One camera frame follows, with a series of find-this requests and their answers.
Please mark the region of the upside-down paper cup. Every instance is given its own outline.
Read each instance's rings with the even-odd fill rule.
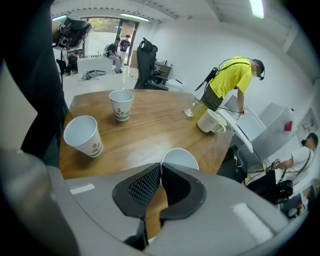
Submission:
[[[127,121],[134,95],[128,90],[114,90],[109,94],[109,99],[115,119],[121,122]]]
[[[73,119],[64,129],[65,143],[96,158],[104,150],[96,119],[90,115],[81,115]]]

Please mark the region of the glass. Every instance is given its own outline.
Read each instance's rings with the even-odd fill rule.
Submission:
[[[190,101],[192,102],[192,104],[188,109],[184,110],[184,114],[189,118],[193,118],[200,107],[204,105],[204,103],[200,99],[197,99],[196,96],[192,96],[190,98]]]
[[[102,55],[106,45],[115,42],[120,23],[118,18],[89,18],[92,30],[85,40],[85,55]]]

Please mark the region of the white paper cup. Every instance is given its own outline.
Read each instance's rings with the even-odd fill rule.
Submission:
[[[134,95],[128,90],[114,90],[109,94],[109,98],[115,119],[121,122],[127,121]]]
[[[96,158],[104,150],[96,119],[90,115],[81,115],[73,119],[64,129],[65,143]]]
[[[161,164],[163,163],[176,164],[199,170],[197,160],[189,151],[183,148],[174,148],[169,150],[165,153],[161,161]]]

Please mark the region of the black bag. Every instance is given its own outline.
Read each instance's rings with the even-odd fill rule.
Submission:
[[[298,174],[294,177],[293,180],[285,180],[282,181],[284,178],[287,169],[285,169],[281,175],[281,179],[275,186],[266,189],[263,191],[260,196],[264,199],[268,200],[272,204],[276,205],[279,200],[288,199],[294,192],[294,184],[293,181],[298,177],[300,173],[306,168],[311,156],[311,150],[309,152],[309,156],[307,161],[305,162],[304,166],[298,172]]]

